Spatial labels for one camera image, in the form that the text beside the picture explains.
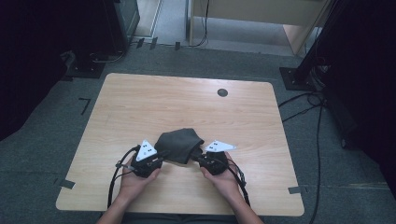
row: black fabric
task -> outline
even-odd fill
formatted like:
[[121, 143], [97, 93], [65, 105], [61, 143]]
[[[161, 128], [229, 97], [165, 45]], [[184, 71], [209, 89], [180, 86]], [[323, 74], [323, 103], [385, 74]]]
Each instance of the black fabric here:
[[161, 134], [155, 149], [166, 154], [167, 161], [187, 164], [191, 153], [204, 143], [194, 129], [180, 129], [170, 133]]

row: white tracking marker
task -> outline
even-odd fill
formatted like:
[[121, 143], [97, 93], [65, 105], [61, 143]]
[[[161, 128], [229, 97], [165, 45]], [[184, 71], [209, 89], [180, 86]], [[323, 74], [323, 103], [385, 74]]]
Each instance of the white tracking marker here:
[[139, 153], [137, 153], [136, 161], [142, 161], [145, 158], [153, 156], [157, 154], [157, 150], [148, 142], [148, 140], [143, 140], [143, 143], [140, 147]]
[[227, 143], [223, 143], [218, 140], [215, 140], [214, 142], [212, 142], [209, 146], [207, 146], [205, 148], [206, 151], [210, 151], [210, 152], [229, 151], [229, 150], [233, 150], [233, 149], [236, 149], [236, 146], [233, 146], [233, 145], [230, 145]]

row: person's right hand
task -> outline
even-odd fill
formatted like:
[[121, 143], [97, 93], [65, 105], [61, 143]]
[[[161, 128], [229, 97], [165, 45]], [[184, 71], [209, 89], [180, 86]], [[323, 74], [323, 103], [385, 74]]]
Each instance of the person's right hand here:
[[[236, 167], [230, 154], [228, 154], [228, 152], [225, 152], [225, 155], [227, 156], [230, 168], [236, 173]], [[201, 167], [201, 172], [206, 179], [212, 182], [212, 184], [225, 199], [230, 199], [230, 197], [237, 195], [241, 196], [238, 183], [236, 182], [233, 174], [228, 169], [226, 169], [220, 175], [210, 174], [205, 167]]]

